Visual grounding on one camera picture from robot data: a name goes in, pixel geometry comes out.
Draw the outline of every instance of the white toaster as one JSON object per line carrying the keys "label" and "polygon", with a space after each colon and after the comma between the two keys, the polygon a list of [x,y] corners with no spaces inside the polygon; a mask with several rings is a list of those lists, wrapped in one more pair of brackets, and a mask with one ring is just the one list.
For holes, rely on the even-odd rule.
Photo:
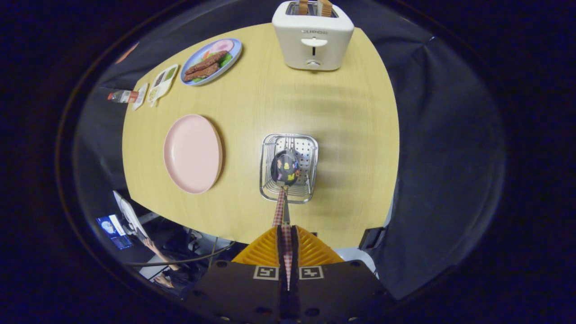
{"label": "white toaster", "polygon": [[295,69],[336,70],[352,37],[354,24],[332,5],[332,17],[317,16],[316,1],[308,14],[298,14],[298,1],[282,2],[272,17],[284,63]]}

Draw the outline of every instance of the metal basket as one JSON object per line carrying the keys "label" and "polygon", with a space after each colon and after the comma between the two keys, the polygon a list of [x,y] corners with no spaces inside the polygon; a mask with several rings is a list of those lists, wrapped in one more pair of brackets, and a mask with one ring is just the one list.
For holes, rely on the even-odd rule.
{"label": "metal basket", "polygon": [[266,136],[260,157],[260,193],[270,201],[277,201],[281,187],[270,176],[270,166],[276,153],[292,149],[298,159],[300,177],[288,188],[289,204],[304,204],[314,194],[318,142],[310,136],[274,133]]}

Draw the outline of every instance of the sausage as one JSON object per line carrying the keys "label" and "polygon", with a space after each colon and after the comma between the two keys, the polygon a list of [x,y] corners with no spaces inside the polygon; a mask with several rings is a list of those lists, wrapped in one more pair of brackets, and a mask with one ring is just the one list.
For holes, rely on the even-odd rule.
{"label": "sausage", "polygon": [[184,82],[188,82],[195,78],[207,78],[212,74],[216,73],[218,69],[220,69],[220,65],[218,64],[218,62],[216,62],[203,70],[196,71],[191,74],[186,74],[186,76],[184,77]]}
{"label": "sausage", "polygon": [[207,68],[207,67],[213,65],[214,63],[217,63],[218,61],[220,61],[227,53],[228,53],[227,51],[217,52],[216,54],[212,55],[209,58],[206,58],[202,62],[200,62],[196,65],[192,65],[191,67],[188,68],[188,70],[186,70],[186,72],[184,72],[184,74],[192,74],[196,71],[204,70],[205,68]]}

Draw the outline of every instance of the laptop screen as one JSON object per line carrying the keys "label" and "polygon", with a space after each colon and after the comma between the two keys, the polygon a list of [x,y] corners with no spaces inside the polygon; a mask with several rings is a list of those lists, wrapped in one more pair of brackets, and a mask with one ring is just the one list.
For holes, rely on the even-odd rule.
{"label": "laptop screen", "polygon": [[102,228],[104,233],[112,240],[114,245],[120,250],[133,245],[132,241],[118,222],[118,217],[113,214],[106,217],[97,218],[98,225]]}

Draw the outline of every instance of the toaster brand text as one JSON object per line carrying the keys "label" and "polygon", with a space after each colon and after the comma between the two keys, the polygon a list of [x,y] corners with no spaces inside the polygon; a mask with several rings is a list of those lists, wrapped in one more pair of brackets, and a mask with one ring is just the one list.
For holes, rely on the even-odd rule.
{"label": "toaster brand text", "polygon": [[328,32],[323,32],[323,31],[306,31],[306,30],[302,30],[303,34],[327,34]]}

